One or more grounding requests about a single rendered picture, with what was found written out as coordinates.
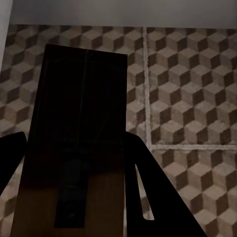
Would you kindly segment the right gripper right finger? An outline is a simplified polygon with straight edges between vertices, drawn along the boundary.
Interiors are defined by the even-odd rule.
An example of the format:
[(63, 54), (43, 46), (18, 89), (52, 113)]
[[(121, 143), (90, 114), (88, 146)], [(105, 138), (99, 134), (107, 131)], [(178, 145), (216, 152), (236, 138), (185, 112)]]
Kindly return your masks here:
[[(124, 132), (127, 237), (207, 237), (143, 140)], [(137, 165), (155, 220), (143, 217)]]

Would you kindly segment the mousetrap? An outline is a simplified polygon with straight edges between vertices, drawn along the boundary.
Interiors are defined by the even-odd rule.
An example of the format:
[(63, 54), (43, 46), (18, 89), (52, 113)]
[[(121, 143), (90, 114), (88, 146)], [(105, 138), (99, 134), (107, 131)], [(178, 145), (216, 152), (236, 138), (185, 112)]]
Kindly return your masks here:
[(46, 44), (10, 237), (123, 237), (127, 54)]

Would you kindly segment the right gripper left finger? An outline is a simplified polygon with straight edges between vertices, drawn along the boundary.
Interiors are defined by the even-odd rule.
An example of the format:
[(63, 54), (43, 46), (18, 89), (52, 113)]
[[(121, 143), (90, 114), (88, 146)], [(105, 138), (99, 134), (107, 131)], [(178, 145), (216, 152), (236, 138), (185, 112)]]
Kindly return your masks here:
[(26, 147), (23, 131), (0, 138), (0, 195), (25, 156)]

